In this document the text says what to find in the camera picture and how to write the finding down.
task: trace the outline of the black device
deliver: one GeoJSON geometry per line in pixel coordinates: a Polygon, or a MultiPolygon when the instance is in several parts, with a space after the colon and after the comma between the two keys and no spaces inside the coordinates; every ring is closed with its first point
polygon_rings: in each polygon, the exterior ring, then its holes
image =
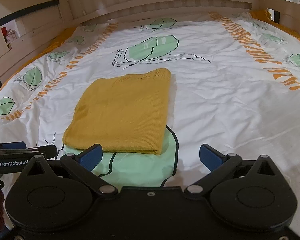
{"type": "Polygon", "coordinates": [[[94,145],[81,159],[32,157],[6,197],[15,227],[4,239],[300,239],[288,228],[296,197],[267,155],[242,160],[202,145],[200,159],[212,172],[184,191],[123,187],[119,192],[90,172],[91,163],[101,160],[100,148],[94,145]]]}

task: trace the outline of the circular black cover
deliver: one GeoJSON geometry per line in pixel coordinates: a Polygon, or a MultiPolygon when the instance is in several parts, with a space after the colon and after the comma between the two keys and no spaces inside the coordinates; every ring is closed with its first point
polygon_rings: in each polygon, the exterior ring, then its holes
{"type": "Polygon", "coordinates": [[[280,227],[292,219],[297,206],[288,184],[276,184],[263,174],[220,183],[212,190],[210,203],[225,221],[252,231],[280,227]]]}
{"type": "Polygon", "coordinates": [[[6,198],[7,213],[14,224],[29,230],[55,231],[69,226],[92,204],[92,194],[85,185],[57,176],[31,178],[13,189],[6,198]]]}

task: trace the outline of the orange fabric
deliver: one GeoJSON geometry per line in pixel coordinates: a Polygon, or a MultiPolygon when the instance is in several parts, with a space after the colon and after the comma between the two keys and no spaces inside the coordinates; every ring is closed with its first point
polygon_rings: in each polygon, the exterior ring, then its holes
{"type": "Polygon", "coordinates": [[[300,34],[279,24],[279,23],[275,23],[274,21],[271,20],[271,14],[268,11],[252,11],[250,12],[252,18],[269,23],[271,25],[273,25],[274,27],[277,27],[278,29],[294,36],[295,38],[297,38],[300,41],[300,34]]]}
{"type": "Polygon", "coordinates": [[[50,44],[49,47],[47,47],[43,52],[41,52],[40,54],[38,54],[37,56],[33,57],[32,59],[28,60],[26,63],[24,63],[6,82],[3,83],[2,87],[0,87],[0,91],[2,90],[2,88],[5,87],[5,85],[8,83],[8,81],[18,72],[20,72],[24,67],[28,66],[29,64],[31,64],[32,62],[34,62],[36,59],[42,57],[43,55],[53,51],[54,49],[56,49],[57,47],[60,47],[68,38],[71,37],[71,35],[74,33],[75,29],[77,27],[73,27],[73,28],[68,28],[63,30],[62,33],[60,33],[57,37],[55,37],[52,41],[52,43],[50,44]]]}

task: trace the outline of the orange striped pattern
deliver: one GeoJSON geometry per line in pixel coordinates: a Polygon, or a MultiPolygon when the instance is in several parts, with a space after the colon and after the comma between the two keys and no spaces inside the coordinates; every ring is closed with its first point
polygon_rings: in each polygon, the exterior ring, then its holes
{"type": "MultiPolygon", "coordinates": [[[[251,34],[246,31],[238,23],[234,23],[229,18],[222,17],[219,13],[210,13],[210,17],[214,21],[220,22],[225,29],[231,34],[231,36],[237,40],[246,50],[246,52],[251,55],[256,62],[259,63],[275,63],[282,65],[282,62],[274,60],[274,58],[261,48],[261,45],[254,39],[251,38],[251,34]]],[[[272,73],[275,80],[279,79],[280,83],[288,86],[290,90],[300,89],[300,82],[288,69],[286,68],[263,68],[269,73],[272,73]]]]}
{"type": "Polygon", "coordinates": [[[119,23],[111,23],[107,26],[107,28],[104,30],[104,32],[97,38],[96,42],[91,45],[86,52],[82,53],[82,55],[91,54],[92,52],[95,52],[97,48],[113,33],[116,28],[118,27],[119,23]]]}
{"type": "MultiPolygon", "coordinates": [[[[107,26],[107,28],[104,30],[104,32],[99,36],[99,38],[97,39],[97,41],[92,45],[90,46],[86,52],[84,52],[82,55],[86,55],[86,54],[90,54],[92,52],[94,52],[102,42],[104,42],[106,40],[106,38],[108,38],[112,32],[114,32],[114,30],[116,30],[116,28],[118,27],[118,23],[112,23],[112,24],[109,24],[107,26]]],[[[14,113],[12,114],[8,114],[4,117],[0,117],[1,119],[6,119],[6,120],[9,120],[9,121],[13,121],[14,119],[16,118],[19,118],[23,112],[25,110],[29,110],[31,109],[31,106],[33,104],[34,101],[36,100],[39,100],[40,98],[42,98],[43,96],[47,95],[48,92],[50,90],[52,90],[54,87],[56,87],[58,85],[58,83],[64,78],[67,76],[67,73],[68,73],[68,70],[71,70],[72,68],[76,67],[77,65],[74,65],[74,64],[77,64],[79,63],[79,60],[82,59],[83,56],[76,56],[74,59],[76,60],[73,60],[73,61],[70,61],[69,64],[72,64],[72,65],[67,65],[66,66],[66,69],[62,72],[60,72],[59,76],[56,78],[56,79],[53,79],[52,81],[49,81],[45,86],[44,86],[44,89],[42,91],[40,91],[33,99],[31,102],[28,103],[28,105],[22,109],[22,110],[16,110],[14,113]]]]}

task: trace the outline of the folded yellow cloth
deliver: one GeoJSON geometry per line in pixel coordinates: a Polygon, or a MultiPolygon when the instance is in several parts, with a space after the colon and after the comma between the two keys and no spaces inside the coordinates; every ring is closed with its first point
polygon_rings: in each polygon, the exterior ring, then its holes
{"type": "Polygon", "coordinates": [[[97,79],[83,93],[63,143],[87,149],[99,143],[108,152],[161,154],[168,114],[171,73],[97,79]]]}

